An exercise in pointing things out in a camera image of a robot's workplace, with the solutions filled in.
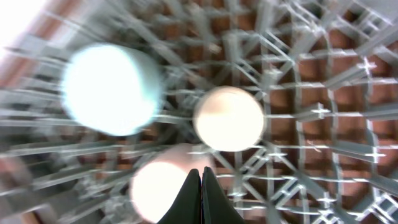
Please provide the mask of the pink cup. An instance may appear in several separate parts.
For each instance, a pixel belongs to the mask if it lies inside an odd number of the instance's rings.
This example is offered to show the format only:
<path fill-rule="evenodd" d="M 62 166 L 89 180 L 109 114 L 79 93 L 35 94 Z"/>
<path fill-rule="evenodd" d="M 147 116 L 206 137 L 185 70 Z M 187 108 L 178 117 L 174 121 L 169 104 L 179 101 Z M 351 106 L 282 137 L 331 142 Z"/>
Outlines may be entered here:
<path fill-rule="evenodd" d="M 169 147 L 138 169 L 130 180 L 129 196 L 138 215 L 157 223 L 172 206 L 191 169 L 199 173 L 214 162 L 207 153 L 195 154 L 193 144 Z"/>

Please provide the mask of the light blue bowl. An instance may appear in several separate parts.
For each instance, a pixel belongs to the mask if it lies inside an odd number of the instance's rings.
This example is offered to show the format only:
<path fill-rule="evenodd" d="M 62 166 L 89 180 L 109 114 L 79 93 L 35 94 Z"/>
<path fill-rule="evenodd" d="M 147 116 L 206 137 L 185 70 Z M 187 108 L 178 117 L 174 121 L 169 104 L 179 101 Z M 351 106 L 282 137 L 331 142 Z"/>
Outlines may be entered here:
<path fill-rule="evenodd" d="M 163 91 L 162 70 L 152 57 L 109 43 L 77 50 L 60 79 L 66 114 L 110 136 L 133 135 L 153 123 Z"/>

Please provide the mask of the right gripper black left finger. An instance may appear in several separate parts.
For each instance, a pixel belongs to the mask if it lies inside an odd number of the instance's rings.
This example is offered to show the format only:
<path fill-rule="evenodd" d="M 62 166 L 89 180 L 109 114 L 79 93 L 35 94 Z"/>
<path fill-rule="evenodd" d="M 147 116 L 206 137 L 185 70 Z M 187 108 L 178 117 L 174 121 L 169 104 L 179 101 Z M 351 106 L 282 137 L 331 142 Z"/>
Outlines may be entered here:
<path fill-rule="evenodd" d="M 201 179 L 198 170 L 192 169 L 158 224 L 201 224 L 201 218 Z"/>

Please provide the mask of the grey dishwasher rack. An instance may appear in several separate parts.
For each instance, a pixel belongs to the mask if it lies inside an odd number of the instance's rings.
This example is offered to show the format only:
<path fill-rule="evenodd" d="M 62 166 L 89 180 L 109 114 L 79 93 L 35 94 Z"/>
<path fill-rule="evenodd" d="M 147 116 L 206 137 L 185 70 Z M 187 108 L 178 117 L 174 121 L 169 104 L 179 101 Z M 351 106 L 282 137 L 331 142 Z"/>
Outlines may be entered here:
<path fill-rule="evenodd" d="M 62 69 L 102 41 L 165 70 L 162 111 L 135 135 L 61 106 Z M 247 151 L 194 132 L 195 104 L 221 85 L 264 109 Z M 130 178 L 183 142 L 213 159 L 247 223 L 396 223 L 397 2 L 1 2 L 2 223 L 142 223 Z"/>

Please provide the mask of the cream white cup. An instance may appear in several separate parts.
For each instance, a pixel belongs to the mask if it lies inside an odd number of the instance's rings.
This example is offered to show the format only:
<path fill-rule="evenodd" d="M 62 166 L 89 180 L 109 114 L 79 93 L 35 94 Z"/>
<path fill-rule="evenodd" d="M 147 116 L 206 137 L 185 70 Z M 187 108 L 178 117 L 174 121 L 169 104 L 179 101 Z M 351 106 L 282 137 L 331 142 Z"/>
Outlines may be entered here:
<path fill-rule="evenodd" d="M 264 109 L 247 91 L 219 86 L 207 92 L 193 113 L 193 127 L 200 138 L 216 151 L 245 151 L 264 134 Z"/>

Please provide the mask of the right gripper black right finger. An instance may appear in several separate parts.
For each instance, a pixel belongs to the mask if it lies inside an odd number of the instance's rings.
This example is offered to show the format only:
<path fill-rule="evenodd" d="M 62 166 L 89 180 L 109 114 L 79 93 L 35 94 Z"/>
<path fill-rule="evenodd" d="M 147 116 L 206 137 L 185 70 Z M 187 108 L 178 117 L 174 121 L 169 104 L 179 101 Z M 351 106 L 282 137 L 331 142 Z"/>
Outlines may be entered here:
<path fill-rule="evenodd" d="M 204 224 L 245 224 L 210 167 L 204 168 L 201 192 Z"/>

